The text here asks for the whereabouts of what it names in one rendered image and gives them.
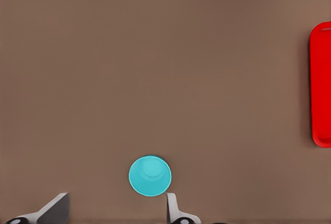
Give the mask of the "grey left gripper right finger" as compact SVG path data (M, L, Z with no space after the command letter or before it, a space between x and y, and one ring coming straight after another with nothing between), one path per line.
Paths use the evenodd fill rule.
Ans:
M166 193L167 196L167 224L201 224L198 216L182 212L177 203L175 193Z

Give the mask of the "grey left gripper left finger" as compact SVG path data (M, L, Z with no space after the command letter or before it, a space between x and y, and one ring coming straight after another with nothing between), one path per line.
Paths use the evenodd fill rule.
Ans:
M57 195L39 211L12 218L5 224L67 224L70 213L70 195Z

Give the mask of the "turquoise bowl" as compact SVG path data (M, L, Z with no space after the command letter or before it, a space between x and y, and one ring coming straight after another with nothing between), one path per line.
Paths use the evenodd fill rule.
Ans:
M131 187L145 197L159 196L171 185L172 172L168 163L156 155L138 158L128 172Z

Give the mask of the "red tray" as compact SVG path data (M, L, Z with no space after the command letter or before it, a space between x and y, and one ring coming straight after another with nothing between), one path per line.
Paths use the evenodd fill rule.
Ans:
M312 139L331 148L331 21L312 29L309 55Z

